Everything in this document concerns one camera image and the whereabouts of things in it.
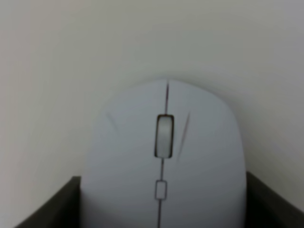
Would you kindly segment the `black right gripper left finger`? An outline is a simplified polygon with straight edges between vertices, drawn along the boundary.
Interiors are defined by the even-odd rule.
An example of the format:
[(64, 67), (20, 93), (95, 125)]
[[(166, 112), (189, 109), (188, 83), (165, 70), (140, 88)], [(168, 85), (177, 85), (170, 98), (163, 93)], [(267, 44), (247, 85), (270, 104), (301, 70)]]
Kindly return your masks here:
[(79, 228), (81, 177), (72, 177), (18, 228)]

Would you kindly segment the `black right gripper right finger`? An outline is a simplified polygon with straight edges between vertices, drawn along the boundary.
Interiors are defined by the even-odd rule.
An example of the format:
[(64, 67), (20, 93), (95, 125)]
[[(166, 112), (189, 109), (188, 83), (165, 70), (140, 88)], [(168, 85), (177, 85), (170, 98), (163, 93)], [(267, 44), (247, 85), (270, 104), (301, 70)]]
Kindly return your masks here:
[(304, 213), (247, 172), (246, 228), (302, 228)]

